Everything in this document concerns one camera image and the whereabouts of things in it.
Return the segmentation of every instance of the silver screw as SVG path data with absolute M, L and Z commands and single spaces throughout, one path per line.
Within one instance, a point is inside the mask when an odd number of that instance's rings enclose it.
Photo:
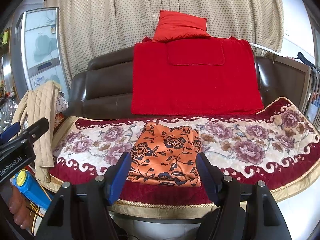
M 98 175 L 98 176 L 95 178 L 95 180 L 98 181 L 98 182 L 103 181 L 103 180 L 104 180 L 104 176 Z
M 67 188 L 70 187 L 71 183 L 69 181 L 66 181 L 62 184 L 62 187 Z
M 232 181 L 232 177 L 231 177 L 230 175 L 225 175 L 225 176 L 223 176 L 223 179 L 224 179 L 226 182 Z
M 265 183 L 263 180 L 259 180 L 259 181 L 258 181 L 258 185 L 259 185 L 260 187 L 264 187 L 264 186 L 266 185 L 266 183 Z

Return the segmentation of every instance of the curtain fold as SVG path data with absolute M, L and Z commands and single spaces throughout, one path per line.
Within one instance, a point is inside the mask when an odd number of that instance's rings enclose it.
M 160 9 L 208 19 L 215 37 L 246 39 L 279 51 L 282 0 L 45 0 L 60 7 L 61 53 L 68 83 L 99 55 L 152 37 Z

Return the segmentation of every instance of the orange floral fabric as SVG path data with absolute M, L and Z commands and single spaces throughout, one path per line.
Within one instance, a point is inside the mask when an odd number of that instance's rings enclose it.
M 200 149 L 198 130 L 149 122 L 131 150 L 128 179 L 152 185 L 199 187 L 196 155 Z

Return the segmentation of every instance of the blue container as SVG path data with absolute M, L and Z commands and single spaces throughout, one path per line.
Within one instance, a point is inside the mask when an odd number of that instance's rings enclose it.
M 13 179 L 12 184 L 16 186 L 20 192 L 30 199 L 37 206 L 48 210 L 51 203 L 50 199 L 46 196 L 36 179 L 30 174 L 29 171 L 19 171 Z

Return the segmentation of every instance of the yellow lid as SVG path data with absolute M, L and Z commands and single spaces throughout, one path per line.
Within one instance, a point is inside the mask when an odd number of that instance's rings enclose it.
M 27 179 L 26 171 L 20 171 L 17 177 L 17 185 L 22 186 Z

